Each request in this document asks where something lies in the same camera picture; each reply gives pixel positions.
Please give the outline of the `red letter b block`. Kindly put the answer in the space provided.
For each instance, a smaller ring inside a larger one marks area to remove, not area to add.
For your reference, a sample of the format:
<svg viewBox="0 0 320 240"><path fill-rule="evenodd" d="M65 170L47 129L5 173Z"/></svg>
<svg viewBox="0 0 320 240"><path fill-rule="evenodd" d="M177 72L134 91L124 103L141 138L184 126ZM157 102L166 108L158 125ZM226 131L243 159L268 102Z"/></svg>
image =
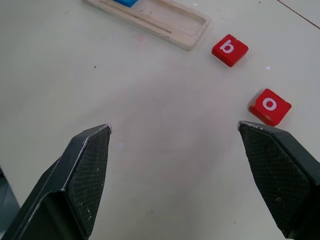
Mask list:
<svg viewBox="0 0 320 240"><path fill-rule="evenodd" d="M233 67L248 50L247 45L228 34L213 46L211 53L228 67Z"/></svg>

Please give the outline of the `blue letter o block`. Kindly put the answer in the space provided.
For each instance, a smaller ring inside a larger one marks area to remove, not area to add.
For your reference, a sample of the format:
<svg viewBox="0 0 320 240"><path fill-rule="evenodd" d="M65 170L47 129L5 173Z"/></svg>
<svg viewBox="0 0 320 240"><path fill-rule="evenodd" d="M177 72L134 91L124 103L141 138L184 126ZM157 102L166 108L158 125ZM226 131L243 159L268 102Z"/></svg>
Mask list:
<svg viewBox="0 0 320 240"><path fill-rule="evenodd" d="M138 0L114 0L115 2L131 8Z"/></svg>

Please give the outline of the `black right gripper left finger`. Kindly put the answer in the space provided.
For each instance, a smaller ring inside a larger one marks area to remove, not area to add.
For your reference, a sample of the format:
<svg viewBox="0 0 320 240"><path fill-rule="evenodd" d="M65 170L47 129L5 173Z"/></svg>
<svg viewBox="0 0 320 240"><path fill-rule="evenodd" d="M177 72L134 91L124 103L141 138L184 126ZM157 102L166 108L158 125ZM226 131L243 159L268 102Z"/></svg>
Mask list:
<svg viewBox="0 0 320 240"><path fill-rule="evenodd" d="M89 240L103 195L112 127L82 131L42 174L1 240Z"/></svg>

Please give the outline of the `red letter o block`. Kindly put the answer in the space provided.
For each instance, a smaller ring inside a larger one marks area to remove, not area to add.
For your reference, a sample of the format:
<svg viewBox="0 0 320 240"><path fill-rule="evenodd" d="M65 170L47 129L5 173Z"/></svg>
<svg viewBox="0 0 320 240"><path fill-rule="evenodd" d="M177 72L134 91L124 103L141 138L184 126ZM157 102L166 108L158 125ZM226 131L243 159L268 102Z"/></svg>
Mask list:
<svg viewBox="0 0 320 240"><path fill-rule="evenodd" d="M266 88L249 104L248 110L264 124L275 127L289 112L292 105Z"/></svg>

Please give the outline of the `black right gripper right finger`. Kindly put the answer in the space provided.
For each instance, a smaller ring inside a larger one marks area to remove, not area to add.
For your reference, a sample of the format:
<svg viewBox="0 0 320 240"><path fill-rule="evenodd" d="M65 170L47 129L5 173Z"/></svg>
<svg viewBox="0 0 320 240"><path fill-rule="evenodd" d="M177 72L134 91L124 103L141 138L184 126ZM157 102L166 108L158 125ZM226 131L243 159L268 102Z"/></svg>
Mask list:
<svg viewBox="0 0 320 240"><path fill-rule="evenodd" d="M239 121L255 185L286 239L320 240L320 162L289 132Z"/></svg>

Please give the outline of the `light wooden letter tray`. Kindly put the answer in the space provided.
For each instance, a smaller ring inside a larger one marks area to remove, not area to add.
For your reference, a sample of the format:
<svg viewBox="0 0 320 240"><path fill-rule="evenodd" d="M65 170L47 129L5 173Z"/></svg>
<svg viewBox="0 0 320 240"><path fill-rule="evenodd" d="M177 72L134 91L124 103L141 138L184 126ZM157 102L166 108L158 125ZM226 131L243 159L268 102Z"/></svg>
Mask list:
<svg viewBox="0 0 320 240"><path fill-rule="evenodd" d="M116 0L83 2L186 51L197 45L212 22L206 14L174 0L137 0L132 6Z"/></svg>

